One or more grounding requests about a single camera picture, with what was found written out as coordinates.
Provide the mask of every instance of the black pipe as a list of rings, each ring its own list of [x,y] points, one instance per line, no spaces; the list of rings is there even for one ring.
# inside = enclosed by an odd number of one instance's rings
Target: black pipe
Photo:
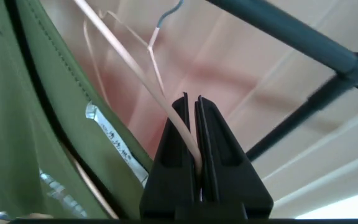
[[[254,147],[249,149],[246,153],[248,159],[251,162],[254,161],[302,122],[333,102],[347,90],[350,90],[354,85],[355,83],[352,80],[340,75],[335,75],[312,94],[307,102],[303,103],[294,113],[273,129],[273,131],[268,133],[268,135],[260,140]]]
[[[207,1],[339,73],[352,71],[358,61],[354,52],[267,1]]]

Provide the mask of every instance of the bright window light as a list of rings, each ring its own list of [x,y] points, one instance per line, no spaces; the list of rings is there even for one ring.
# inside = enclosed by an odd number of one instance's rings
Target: bright window light
[[[358,218],[358,195],[296,217],[296,219],[321,218]]]

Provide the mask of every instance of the green garment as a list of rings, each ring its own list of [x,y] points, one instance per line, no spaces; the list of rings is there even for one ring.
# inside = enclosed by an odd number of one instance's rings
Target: green garment
[[[92,87],[39,1],[0,0],[0,211],[107,218],[67,148],[120,217],[139,218],[143,187],[98,124],[85,117],[90,101],[149,171],[152,160]],[[61,185],[69,202],[53,195]]]

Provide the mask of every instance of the green fabric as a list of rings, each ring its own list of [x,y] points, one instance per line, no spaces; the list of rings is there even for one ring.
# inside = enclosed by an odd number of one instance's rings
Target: green fabric
[[[133,135],[109,110],[75,62],[38,0],[16,0],[37,75],[48,103],[78,155],[109,190],[127,217],[139,218],[143,188],[101,128],[85,118],[89,101],[116,128],[138,161],[150,170],[152,161]],[[48,193],[39,169],[65,186],[89,218],[106,218],[82,181],[42,109],[0,0],[0,210],[11,216],[47,213],[72,217],[72,211]]]

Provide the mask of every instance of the care label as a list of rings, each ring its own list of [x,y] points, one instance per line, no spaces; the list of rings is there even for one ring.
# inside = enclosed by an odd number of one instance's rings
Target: care label
[[[121,157],[132,169],[135,176],[139,179],[143,187],[145,187],[149,173],[142,167],[142,165],[132,156],[132,153],[128,149],[125,142],[122,140],[116,129],[110,124],[110,122],[104,117],[99,108],[89,102],[86,105],[85,116],[88,119],[92,119],[97,122],[100,128],[103,130],[107,138],[114,145]]]

